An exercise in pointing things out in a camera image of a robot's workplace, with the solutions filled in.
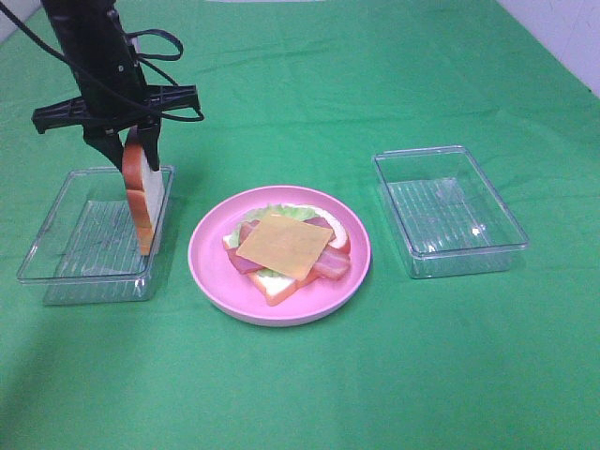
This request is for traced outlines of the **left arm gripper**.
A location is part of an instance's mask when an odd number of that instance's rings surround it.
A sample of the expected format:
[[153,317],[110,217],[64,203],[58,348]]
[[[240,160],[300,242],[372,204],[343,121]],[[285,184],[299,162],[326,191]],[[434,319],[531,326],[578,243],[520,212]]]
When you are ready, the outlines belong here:
[[141,63],[149,56],[136,52],[132,39],[139,33],[123,29],[114,1],[43,1],[41,5],[81,94],[36,109],[32,121],[37,132],[80,125],[83,140],[121,172],[125,148],[117,130],[140,124],[138,140],[150,169],[158,171],[159,118],[173,120],[170,112],[184,108],[197,112],[197,88],[146,82]]

